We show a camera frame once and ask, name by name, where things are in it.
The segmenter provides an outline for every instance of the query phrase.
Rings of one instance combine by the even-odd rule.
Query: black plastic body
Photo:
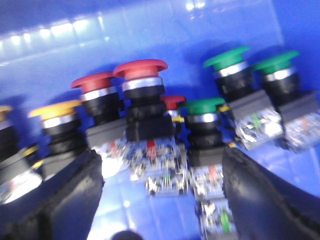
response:
[[[186,117],[185,126],[191,130],[187,136],[191,147],[188,150],[191,167],[212,166],[220,164],[225,144],[222,133],[218,130],[220,117],[212,122],[189,122]]]
[[[128,141],[142,141],[173,136],[175,129],[170,115],[154,116],[127,123]]]
[[[215,80],[219,92],[228,102],[251,94],[254,91],[251,86],[252,81],[250,68]]]
[[[0,240],[87,239],[102,188],[101,158],[86,151],[36,189],[0,205]]]
[[[48,144],[51,156],[79,149],[84,150],[87,147],[85,135],[77,129],[80,125],[80,120],[76,119],[68,123],[43,129],[45,134],[51,136],[51,142]]]
[[[68,166],[72,161],[74,161],[83,152],[85,152],[85,149],[80,148],[77,150],[71,150],[43,158],[43,163],[40,167],[42,178],[46,180],[52,177],[53,175],[57,174],[66,166]]]
[[[126,115],[128,141],[143,141],[175,135],[171,117],[164,115],[166,104],[160,100],[160,95],[164,93],[163,85],[124,91],[124,97],[131,99],[131,106]]]
[[[284,125],[304,115],[315,113],[318,109],[317,95],[314,91],[299,92],[297,98],[277,107]]]
[[[27,158],[23,155],[25,150],[24,148],[0,162],[0,185],[30,169]]]
[[[241,240],[320,239],[320,199],[236,148],[222,158],[224,190]]]
[[[221,164],[223,152],[226,147],[224,144],[207,149],[190,147],[188,150],[190,166],[204,167]]]
[[[280,80],[262,82],[262,87],[276,105],[283,105],[297,98],[299,95],[300,78],[298,73]]]
[[[120,117],[119,109],[123,107],[117,92],[84,101],[82,104],[93,117],[96,126],[117,120]]]
[[[86,130],[88,145],[92,149],[123,138],[126,128],[127,120],[124,117],[102,125],[92,126]]]
[[[272,102],[265,92],[261,89],[247,96],[241,97],[228,103],[233,120],[242,119],[257,111],[273,107]]]
[[[0,162],[19,151],[18,142],[19,138],[13,126],[0,130]]]

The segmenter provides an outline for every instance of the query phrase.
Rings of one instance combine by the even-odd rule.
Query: yellow button cap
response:
[[[12,111],[11,106],[3,105],[0,106],[0,123],[6,120],[6,114]]]
[[[49,120],[57,117],[62,117],[70,114],[74,114],[76,111],[74,107],[81,105],[81,101],[79,100],[71,100],[59,102],[56,104],[36,108],[32,110],[28,117],[41,116],[41,120]]]

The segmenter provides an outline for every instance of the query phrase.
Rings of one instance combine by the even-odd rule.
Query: black rubber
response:
[[[140,87],[132,90],[123,91],[123,94],[126,99],[141,99],[147,97],[160,96],[165,92],[165,87],[163,85],[158,85]]]
[[[48,145],[50,155],[63,154],[72,150],[85,149],[87,147],[85,135],[78,131],[66,132],[51,137],[52,140]]]
[[[13,126],[0,130],[0,162],[19,151],[18,142],[19,138]]]
[[[123,107],[117,92],[84,101],[82,104],[87,113],[93,116],[96,126],[117,120],[120,117],[119,109]]]
[[[206,135],[190,133],[187,136],[187,139],[194,148],[212,148],[214,146],[222,144],[222,132],[216,130]]]
[[[239,239],[320,239],[320,198],[276,176],[237,148],[224,150],[222,169]]]
[[[242,98],[254,91],[251,87],[253,78],[250,68],[229,76],[217,78],[215,82],[219,92],[228,102]]]
[[[166,112],[166,104],[163,101],[151,103],[148,105],[131,105],[126,114],[126,119],[142,120],[154,116],[162,116]]]
[[[300,78],[298,73],[284,79],[263,81],[262,87],[276,106],[288,103],[298,96]]]
[[[217,121],[212,122],[190,123],[188,122],[188,118],[185,120],[185,127],[197,134],[207,134],[208,132],[215,131],[220,124],[220,117]]]

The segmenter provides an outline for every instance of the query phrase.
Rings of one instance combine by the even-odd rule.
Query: blue plastic container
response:
[[[44,155],[39,120],[28,112],[78,99],[73,80],[131,60],[165,60],[167,94],[195,99],[218,95],[211,70],[202,67],[214,55],[248,45],[244,56],[253,64],[296,49],[302,88],[319,89],[319,12],[317,0],[2,0],[0,104],[14,107],[9,118],[20,146],[42,143]],[[78,110],[86,129],[92,119]],[[319,151],[295,154],[268,143],[248,154],[320,197]],[[200,239],[191,194],[146,198],[144,186],[128,178],[124,172],[106,182],[88,239],[109,239],[128,228],[146,240]]]

